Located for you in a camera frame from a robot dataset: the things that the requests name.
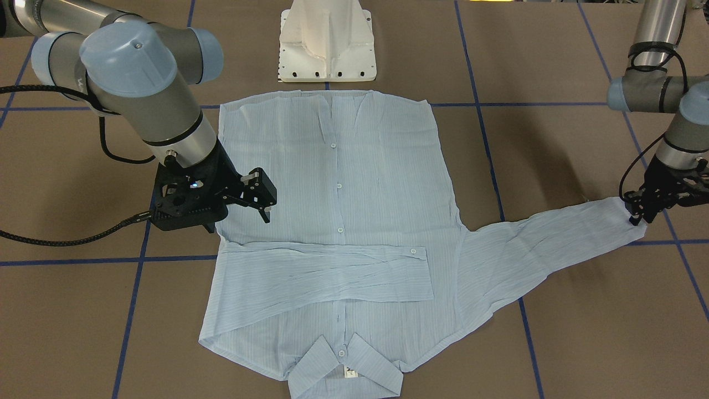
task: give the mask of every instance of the blue joint cap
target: blue joint cap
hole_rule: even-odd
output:
[[[627,102],[625,101],[625,94],[623,94],[623,79],[621,77],[616,77],[614,80],[610,81],[607,101],[608,108],[610,109],[630,112],[630,108],[628,108]]]
[[[112,23],[93,32],[79,49],[86,72],[102,90],[120,97],[147,97],[165,90],[177,63],[146,23]]]
[[[189,29],[194,32],[199,42],[199,48],[202,50],[202,79],[199,83],[216,79],[224,68],[224,53],[219,40],[205,29]]]
[[[49,54],[57,39],[67,33],[74,32],[47,33],[37,39],[37,43],[32,47],[32,69],[35,71],[35,75],[37,75],[42,84],[48,84],[50,86],[56,85],[49,68]]]
[[[692,86],[679,102],[679,112],[693,124],[709,126],[709,82]]]

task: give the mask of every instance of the white bracket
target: white bracket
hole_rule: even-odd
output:
[[[366,82],[376,77],[372,13],[358,0],[294,0],[281,13],[278,79]]]

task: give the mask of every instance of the shirt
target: shirt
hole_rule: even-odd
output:
[[[550,273],[645,231],[617,198],[469,231],[426,102],[262,94],[222,105],[219,135],[237,170],[269,173],[278,204],[270,224],[239,207],[217,223],[199,342],[292,398],[397,396],[402,372]]]

